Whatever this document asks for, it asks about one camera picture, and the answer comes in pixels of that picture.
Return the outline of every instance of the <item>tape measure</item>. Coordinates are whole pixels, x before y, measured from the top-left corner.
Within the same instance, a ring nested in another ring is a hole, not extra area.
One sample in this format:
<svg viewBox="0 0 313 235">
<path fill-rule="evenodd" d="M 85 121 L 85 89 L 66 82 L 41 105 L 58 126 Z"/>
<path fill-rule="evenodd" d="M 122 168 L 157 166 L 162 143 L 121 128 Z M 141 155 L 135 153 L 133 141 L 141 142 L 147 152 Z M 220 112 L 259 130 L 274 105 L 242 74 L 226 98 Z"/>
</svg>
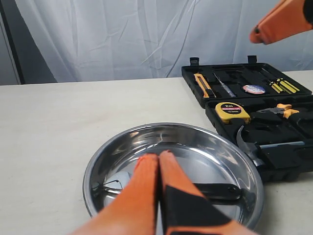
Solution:
<svg viewBox="0 0 313 235">
<path fill-rule="evenodd" d="M 251 120 L 249 114 L 239 104 L 231 102 L 218 103 L 215 106 L 215 111 L 225 124 L 229 124 L 232 118 L 241 118 L 245 120 L 246 124 Z"/>
</svg>

